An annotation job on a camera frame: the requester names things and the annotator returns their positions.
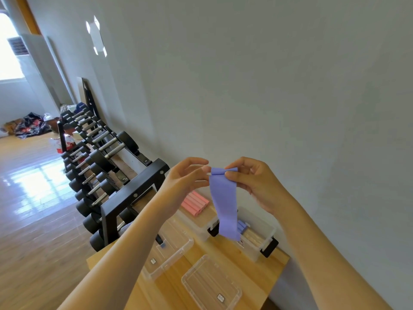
white wall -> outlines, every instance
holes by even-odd
[[[373,287],[410,308],[413,0],[28,1],[72,87],[89,79],[144,153],[268,162]],[[93,15],[107,58],[86,33]],[[294,262],[271,297],[316,307]]]
[[[30,112],[42,115],[45,111],[27,80],[0,81],[0,126]]]

plastic storage container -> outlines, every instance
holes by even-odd
[[[201,309],[233,309],[242,296],[241,289],[204,255],[182,277],[182,284]]]
[[[179,207],[176,216],[192,229],[201,241],[207,240],[209,237],[208,229],[212,230],[218,224],[218,215],[212,202],[196,217],[182,206]]]
[[[235,243],[254,262],[261,254],[268,257],[278,245],[273,238],[276,228],[243,207],[238,207],[238,219],[245,222],[248,228],[240,241]]]
[[[174,219],[166,221],[158,234],[161,236],[163,244],[158,245],[154,241],[142,268],[143,276],[152,281],[169,269],[194,244],[194,240],[179,228]]]

